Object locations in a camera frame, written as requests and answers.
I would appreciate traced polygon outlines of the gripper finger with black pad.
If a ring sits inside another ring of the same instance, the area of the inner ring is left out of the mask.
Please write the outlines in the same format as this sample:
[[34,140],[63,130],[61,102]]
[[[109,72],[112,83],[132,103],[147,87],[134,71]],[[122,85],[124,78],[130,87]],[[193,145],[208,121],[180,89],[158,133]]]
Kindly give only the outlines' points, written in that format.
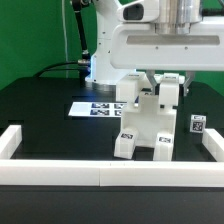
[[187,71],[185,73],[185,81],[183,83],[183,95],[186,96],[188,94],[188,87],[192,83],[192,81],[195,78],[195,72],[194,71]]
[[157,82],[156,82],[156,79],[155,79],[154,75],[155,75],[155,71],[154,70],[147,70],[146,71],[147,79],[149,80],[149,82],[151,84],[151,92],[152,92],[152,94],[155,94],[155,90],[156,90],[156,86],[157,86]]

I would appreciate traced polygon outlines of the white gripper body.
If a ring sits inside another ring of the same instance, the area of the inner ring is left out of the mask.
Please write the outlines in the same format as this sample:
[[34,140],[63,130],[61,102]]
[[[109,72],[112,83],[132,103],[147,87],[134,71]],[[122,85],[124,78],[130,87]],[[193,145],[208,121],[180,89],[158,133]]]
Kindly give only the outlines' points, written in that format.
[[111,64],[142,70],[223,71],[224,16],[202,0],[135,0],[116,12]]

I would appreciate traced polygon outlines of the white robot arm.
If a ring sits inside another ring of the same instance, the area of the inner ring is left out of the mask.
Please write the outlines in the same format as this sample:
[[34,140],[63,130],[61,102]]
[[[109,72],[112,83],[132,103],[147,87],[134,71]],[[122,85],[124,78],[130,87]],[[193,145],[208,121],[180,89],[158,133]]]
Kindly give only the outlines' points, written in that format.
[[151,82],[157,70],[183,71],[183,89],[197,71],[224,71],[224,7],[204,9],[202,0],[85,0],[97,15],[97,50],[88,80],[116,85],[133,70]]

